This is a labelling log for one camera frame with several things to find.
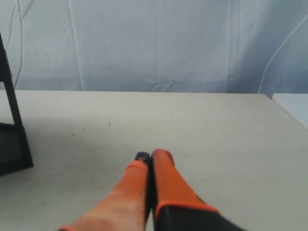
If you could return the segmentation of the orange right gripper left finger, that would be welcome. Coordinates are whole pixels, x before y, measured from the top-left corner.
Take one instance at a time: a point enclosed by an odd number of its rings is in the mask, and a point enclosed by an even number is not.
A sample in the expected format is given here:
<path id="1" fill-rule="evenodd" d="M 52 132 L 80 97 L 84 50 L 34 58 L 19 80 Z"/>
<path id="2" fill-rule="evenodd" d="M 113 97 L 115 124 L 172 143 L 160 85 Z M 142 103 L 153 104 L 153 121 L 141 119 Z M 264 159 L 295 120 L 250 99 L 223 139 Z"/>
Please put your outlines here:
<path id="1" fill-rule="evenodd" d="M 144 231 L 149 217 L 150 155 L 136 154 L 123 177 L 99 204 L 60 231 Z"/>

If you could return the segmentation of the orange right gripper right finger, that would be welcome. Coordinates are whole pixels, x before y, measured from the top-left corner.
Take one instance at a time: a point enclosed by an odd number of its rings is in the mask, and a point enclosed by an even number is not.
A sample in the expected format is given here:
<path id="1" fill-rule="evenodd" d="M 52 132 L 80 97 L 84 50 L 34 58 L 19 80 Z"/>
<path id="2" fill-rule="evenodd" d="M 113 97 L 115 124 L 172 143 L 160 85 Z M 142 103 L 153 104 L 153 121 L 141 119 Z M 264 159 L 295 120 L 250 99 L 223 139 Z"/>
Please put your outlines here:
<path id="1" fill-rule="evenodd" d="M 205 203 L 177 171 L 171 153 L 156 149 L 152 153 L 156 190 L 153 206 L 155 231 L 242 231 Z"/>

